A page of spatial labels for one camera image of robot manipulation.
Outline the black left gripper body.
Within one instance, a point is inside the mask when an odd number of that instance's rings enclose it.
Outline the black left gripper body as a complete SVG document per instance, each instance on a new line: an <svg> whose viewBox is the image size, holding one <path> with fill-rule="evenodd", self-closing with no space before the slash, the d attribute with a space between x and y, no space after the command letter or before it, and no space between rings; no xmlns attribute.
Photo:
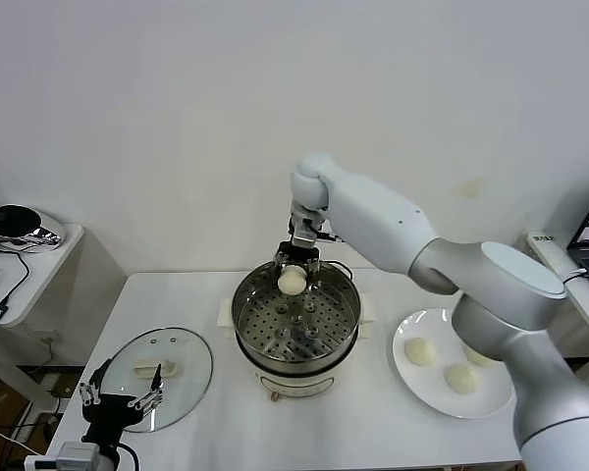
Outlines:
<svg viewBox="0 0 589 471"><path fill-rule="evenodd" d="M104 393L100 401L92 400L81 408L83 419L89 424L81 440L97 445L117 445L124 430L143 419L143 410L131 403L135 397Z"/></svg>

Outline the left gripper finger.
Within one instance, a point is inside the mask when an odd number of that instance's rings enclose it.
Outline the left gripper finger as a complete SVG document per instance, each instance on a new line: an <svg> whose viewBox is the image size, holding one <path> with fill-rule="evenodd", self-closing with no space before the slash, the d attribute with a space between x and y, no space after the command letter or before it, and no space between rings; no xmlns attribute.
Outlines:
<svg viewBox="0 0 589 471"><path fill-rule="evenodd" d="M163 400L164 381L161 376L161 370L162 364L159 363L150 383L149 391L144 395L131 400L128 403L129 408L144 411L147 409L152 410Z"/></svg>
<svg viewBox="0 0 589 471"><path fill-rule="evenodd" d="M108 367L109 362L105 361L91 374L86 383L80 383L79 394L83 404L99 404L101 402L100 388Z"/></svg>

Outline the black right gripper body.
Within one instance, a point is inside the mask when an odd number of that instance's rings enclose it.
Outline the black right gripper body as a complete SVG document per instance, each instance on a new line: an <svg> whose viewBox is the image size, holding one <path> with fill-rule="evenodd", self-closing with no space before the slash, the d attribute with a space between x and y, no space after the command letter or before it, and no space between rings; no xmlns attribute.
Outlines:
<svg viewBox="0 0 589 471"><path fill-rule="evenodd" d="M299 265L304 268L304 263L308 258L318 257L320 258L320 252L316 247L305 248L293 245L291 242L281 242L278 250L283 250L290 255L289 265Z"/></svg>

